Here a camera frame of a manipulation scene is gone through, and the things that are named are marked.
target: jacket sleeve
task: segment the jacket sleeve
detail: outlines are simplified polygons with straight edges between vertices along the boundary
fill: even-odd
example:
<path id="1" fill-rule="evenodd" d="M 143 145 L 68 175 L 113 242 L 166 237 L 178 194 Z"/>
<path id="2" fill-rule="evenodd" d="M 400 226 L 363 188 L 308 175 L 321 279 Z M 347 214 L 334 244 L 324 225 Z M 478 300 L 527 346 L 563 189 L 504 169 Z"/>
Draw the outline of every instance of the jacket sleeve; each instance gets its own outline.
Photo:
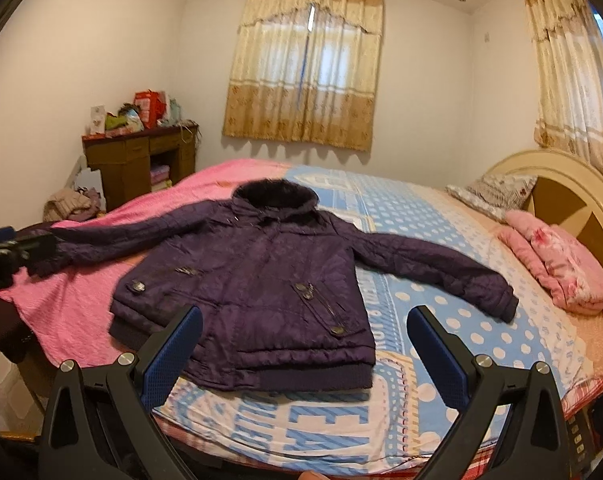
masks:
<path id="1" fill-rule="evenodd" d="M 28 266 L 28 273 L 44 278 L 67 266 L 91 266 L 148 250 L 166 238 L 196 230 L 219 204 L 211 200 L 188 204 L 136 224 L 52 228 L 55 255 Z"/>
<path id="2" fill-rule="evenodd" d="M 498 272 L 459 251 L 401 235 L 364 233 L 329 215 L 336 232 L 350 243 L 364 265 L 438 286 L 505 322 L 515 317 L 519 300 Z"/>

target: metal screw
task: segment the metal screw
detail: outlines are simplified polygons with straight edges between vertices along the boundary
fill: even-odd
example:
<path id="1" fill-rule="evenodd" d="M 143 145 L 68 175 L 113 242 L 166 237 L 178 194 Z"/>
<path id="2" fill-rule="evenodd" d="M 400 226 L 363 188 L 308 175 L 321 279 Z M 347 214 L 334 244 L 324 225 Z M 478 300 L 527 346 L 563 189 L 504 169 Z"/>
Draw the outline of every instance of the metal screw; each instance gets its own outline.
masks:
<path id="1" fill-rule="evenodd" d="M 540 374 L 548 375 L 550 373 L 550 367 L 546 363 L 538 362 L 535 368 Z"/>
<path id="2" fill-rule="evenodd" d="M 117 358 L 117 362 L 121 366 L 128 366 L 133 361 L 135 361 L 135 356 L 133 354 L 131 354 L 130 352 L 125 352 Z"/>
<path id="3" fill-rule="evenodd" d="M 75 368 L 75 362 L 71 359 L 67 359 L 60 365 L 60 370 L 64 373 L 70 372 L 73 368 Z"/>
<path id="4" fill-rule="evenodd" d="M 486 354 L 480 354 L 475 357 L 475 361 L 482 368 L 490 368 L 493 365 L 493 360 Z"/>

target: desk drawer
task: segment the desk drawer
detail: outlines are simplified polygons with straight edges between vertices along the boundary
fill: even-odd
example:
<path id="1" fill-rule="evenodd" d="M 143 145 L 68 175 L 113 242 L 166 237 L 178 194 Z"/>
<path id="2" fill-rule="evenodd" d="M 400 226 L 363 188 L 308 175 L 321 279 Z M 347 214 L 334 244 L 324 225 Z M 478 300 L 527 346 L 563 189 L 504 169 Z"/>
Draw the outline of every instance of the desk drawer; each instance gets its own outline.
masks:
<path id="1" fill-rule="evenodd" d="M 126 144 L 123 140 L 86 146 L 86 162 L 97 164 L 123 164 L 126 162 Z"/>
<path id="2" fill-rule="evenodd" d="M 148 156 L 148 137 L 126 141 L 126 160 L 134 160 L 144 156 Z"/>
<path id="3" fill-rule="evenodd" d="M 179 147 L 180 140 L 179 134 L 150 137 L 150 155 L 176 150 Z"/>

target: pillow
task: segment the pillow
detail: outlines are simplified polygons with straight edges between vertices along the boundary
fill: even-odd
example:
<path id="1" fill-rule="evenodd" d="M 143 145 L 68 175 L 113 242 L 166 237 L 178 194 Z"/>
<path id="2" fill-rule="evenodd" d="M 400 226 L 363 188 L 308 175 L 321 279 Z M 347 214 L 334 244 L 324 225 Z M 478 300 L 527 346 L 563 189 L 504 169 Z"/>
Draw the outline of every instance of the pillow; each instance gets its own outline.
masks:
<path id="1" fill-rule="evenodd" d="M 552 294 L 556 306 L 579 314 L 603 310 L 603 269 L 585 246 L 561 227 L 548 226 L 525 211 L 508 211 L 505 219 L 530 242 L 561 286 L 563 296 Z"/>
<path id="2" fill-rule="evenodd" d="M 505 223 L 505 209 L 491 206 L 485 200 L 482 200 L 477 195 L 472 194 L 470 191 L 458 187 L 458 186 L 446 186 L 446 191 L 451 196 L 464 202 L 468 207 L 483 213 L 487 217 L 500 222 Z"/>
<path id="3" fill-rule="evenodd" d="M 521 209 L 537 184 L 532 175 L 486 174 L 466 189 L 488 202 L 503 209 Z"/>

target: blue polka dot bedsheet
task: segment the blue polka dot bedsheet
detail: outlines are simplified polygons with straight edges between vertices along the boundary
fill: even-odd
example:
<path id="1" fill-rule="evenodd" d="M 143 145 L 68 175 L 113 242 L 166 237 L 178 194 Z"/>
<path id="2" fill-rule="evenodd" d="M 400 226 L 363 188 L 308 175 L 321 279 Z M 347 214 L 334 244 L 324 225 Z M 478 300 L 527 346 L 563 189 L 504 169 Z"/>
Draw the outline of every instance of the blue polka dot bedsheet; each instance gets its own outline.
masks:
<path id="1" fill-rule="evenodd" d="M 432 241 L 499 271 L 520 299 L 517 315 L 506 324 L 434 286 L 357 269 L 377 347 L 372 389 L 228 393 L 180 379 L 156 415 L 189 436 L 182 440 L 229 460 L 332 476 L 384 474 L 423 463 L 457 412 L 442 402 L 406 335 L 408 311 L 421 304 L 473 354 L 519 368 L 547 362 L 562 397 L 589 378 L 585 345 L 563 311 L 531 284 L 495 237 L 441 192 L 308 166 L 292 167 L 286 178 L 311 187 L 321 208 L 363 231 Z M 496 442 L 506 411 L 495 412 L 483 446 Z"/>

